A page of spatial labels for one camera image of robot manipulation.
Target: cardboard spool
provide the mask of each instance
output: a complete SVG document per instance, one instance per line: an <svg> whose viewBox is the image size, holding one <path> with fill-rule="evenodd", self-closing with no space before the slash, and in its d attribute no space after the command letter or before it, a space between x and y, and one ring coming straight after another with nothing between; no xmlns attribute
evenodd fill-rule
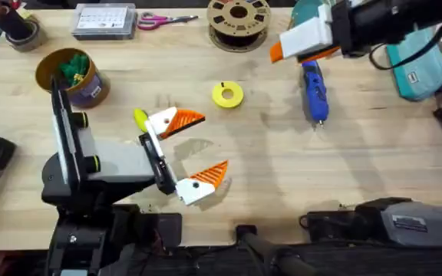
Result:
<svg viewBox="0 0 442 276"><path fill-rule="evenodd" d="M213 0L207 7L209 37L225 51L252 51L266 39L270 16L266 0Z"/></svg>

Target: green object in can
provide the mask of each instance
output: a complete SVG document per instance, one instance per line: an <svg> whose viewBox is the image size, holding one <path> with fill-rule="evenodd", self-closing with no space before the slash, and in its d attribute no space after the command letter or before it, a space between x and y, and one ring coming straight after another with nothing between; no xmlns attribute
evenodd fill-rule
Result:
<svg viewBox="0 0 442 276"><path fill-rule="evenodd" d="M80 83L88 72L89 61L85 54L75 54L68 63L59 64L62 74L71 87Z"/></svg>

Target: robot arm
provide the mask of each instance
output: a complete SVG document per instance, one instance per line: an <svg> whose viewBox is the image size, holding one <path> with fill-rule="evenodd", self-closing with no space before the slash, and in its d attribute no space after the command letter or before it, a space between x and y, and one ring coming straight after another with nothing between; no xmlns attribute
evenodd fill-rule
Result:
<svg viewBox="0 0 442 276"><path fill-rule="evenodd" d="M442 22L442 0L371 0L351 6L347 0L321 5L318 17L280 34L271 60L297 56L310 61L339 48L347 58L360 57L376 44L400 43L406 34Z"/></svg>

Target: cable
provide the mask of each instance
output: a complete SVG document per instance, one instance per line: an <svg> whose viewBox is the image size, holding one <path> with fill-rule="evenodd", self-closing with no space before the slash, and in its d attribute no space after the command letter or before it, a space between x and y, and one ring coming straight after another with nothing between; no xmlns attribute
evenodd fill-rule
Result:
<svg viewBox="0 0 442 276"><path fill-rule="evenodd" d="M147 256L146 260L144 260L144 264L143 264L143 267L141 268L141 271L139 272L139 276L142 276L142 275L143 275L144 270L146 269L146 266L147 266L147 264L148 264L148 262L149 262L151 256L153 256L153 253L152 253L152 252L149 253L149 255Z"/></svg>
<svg viewBox="0 0 442 276"><path fill-rule="evenodd" d="M383 45L385 45L385 43L378 45L377 47L375 47L373 50L371 50L371 52L369 53L369 61L373 64L373 66L375 68L377 68L378 70L390 70L390 69L394 69L396 67L400 67L402 65L406 65L412 61L415 61L416 59L422 57L424 54L426 54L432 47L434 47L437 42L439 42L442 38L442 25L441 27L439 27L437 29L436 34L432 37L432 39L422 48L420 49L417 53L412 54L410 57L405 58L404 60L400 61L399 63L390 66L390 67L384 67L381 66L380 64L377 63L377 61L374 59L373 57L373 53L376 52L377 49L381 48Z"/></svg>
<svg viewBox="0 0 442 276"><path fill-rule="evenodd" d="M245 248L249 252L250 258L252 259L253 264L257 267L257 271L259 272L259 275L266 276L266 271L265 271L264 267L261 266L261 264L256 256L256 253L247 244L245 244Z"/></svg>
<svg viewBox="0 0 442 276"><path fill-rule="evenodd" d="M196 256L196 259L198 259L198 258L200 258L200 257L203 257L204 255L211 254L211 253L217 253L217 252L222 252L222 251L230 250L230 249L236 248L236 246L237 246L237 244L229 245L229 246L222 247L222 248L214 248L214 249L210 249L210 250L207 250L207 251L205 251L205 252L202 252L202 253L198 254L198 255Z"/></svg>

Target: black cable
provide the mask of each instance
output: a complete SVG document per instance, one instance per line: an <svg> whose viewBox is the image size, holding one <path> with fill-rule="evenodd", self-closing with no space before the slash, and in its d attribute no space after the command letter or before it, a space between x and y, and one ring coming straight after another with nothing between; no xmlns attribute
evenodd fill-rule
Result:
<svg viewBox="0 0 442 276"><path fill-rule="evenodd" d="M200 258L200 257L203 257L204 255L211 254L211 253L217 253L217 252L221 252L221 251L230 250L230 249L235 248L236 246L237 246L237 245L234 244L234 245L229 245L229 246L226 246L226 247L210 249L210 250L207 250L207 251L205 251L205 252L202 252L202 253L198 254L198 255L196 256L196 259L198 259L198 258Z"/></svg>
<svg viewBox="0 0 442 276"><path fill-rule="evenodd" d="M402 65L406 65L412 61L415 61L416 59L422 57L424 54L426 54L432 47L434 47L437 42L439 42L442 38L442 25L437 29L436 34L432 37L432 39L417 53L412 54L410 57L405 58L404 60L400 61L399 63L390 66L390 67L384 67L377 63L377 61L373 57L373 53L376 52L377 49L381 48L385 43L378 45L375 47L371 52L369 53L369 61L373 64L374 67L376 67L378 70L390 70L394 69L396 67L400 67Z"/></svg>
<svg viewBox="0 0 442 276"><path fill-rule="evenodd" d="M149 253L149 255L147 256L146 260L144 260L144 264L143 264L143 267L141 268L141 271L139 272L139 276L142 276L142 275L143 275L144 270L146 269L146 266L147 266L147 264L148 264L148 262L149 262L151 256L153 256L153 253L152 253L152 252Z"/></svg>
<svg viewBox="0 0 442 276"><path fill-rule="evenodd" d="M298 223L301 228L308 231L308 216L307 215L300 216Z"/></svg>
<svg viewBox="0 0 442 276"><path fill-rule="evenodd" d="M259 259L256 256L256 253L253 251L253 249L250 248L249 245L245 244L245 248L246 250L249 252L250 254L250 258L253 261L253 264L257 267L257 271L259 272L260 276L266 276L266 270L264 269L264 267L260 264Z"/></svg>

